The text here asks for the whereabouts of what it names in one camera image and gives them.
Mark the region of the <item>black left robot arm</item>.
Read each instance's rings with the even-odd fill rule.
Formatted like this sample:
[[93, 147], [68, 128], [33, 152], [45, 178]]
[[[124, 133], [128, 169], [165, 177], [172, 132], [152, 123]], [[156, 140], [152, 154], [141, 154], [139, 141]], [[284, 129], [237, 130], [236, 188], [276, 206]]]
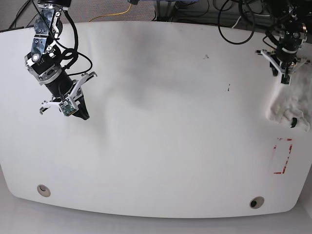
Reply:
[[274, 44], [271, 52], [267, 50], [257, 50], [269, 61], [273, 76], [279, 76], [281, 83], [290, 84], [292, 74], [308, 60], [297, 56], [297, 52], [302, 48], [308, 39], [308, 34], [312, 33], [312, 2], [310, 0], [264, 0], [269, 17], [273, 19], [270, 26], [257, 24], [255, 13], [247, 0], [238, 0], [238, 11], [241, 18], [252, 26], [251, 34], [242, 42], [228, 40], [221, 31], [220, 18], [223, 8], [228, 3], [225, 1], [217, 15], [217, 28], [221, 37], [229, 44], [243, 45], [249, 42], [255, 29], [265, 31], [263, 42], [268, 38]]

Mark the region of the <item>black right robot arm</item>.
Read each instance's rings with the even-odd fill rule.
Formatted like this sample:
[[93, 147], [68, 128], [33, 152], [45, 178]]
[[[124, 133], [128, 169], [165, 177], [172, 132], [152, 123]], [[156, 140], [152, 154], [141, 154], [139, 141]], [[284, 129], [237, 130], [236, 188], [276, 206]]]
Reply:
[[[82, 85], [96, 76], [90, 69], [79, 72], [81, 79], [72, 79], [67, 70], [78, 60], [86, 57], [78, 51], [78, 31], [68, 10], [69, 0], [39, 0], [34, 4], [38, 17], [34, 24], [35, 36], [30, 53], [25, 56], [25, 66], [40, 85], [52, 94], [50, 101], [44, 101], [39, 110], [43, 114], [50, 107], [56, 107], [63, 116], [75, 116], [87, 120], [87, 111]], [[74, 46], [67, 48], [59, 42], [63, 30], [61, 15], [68, 19], [74, 33]]]

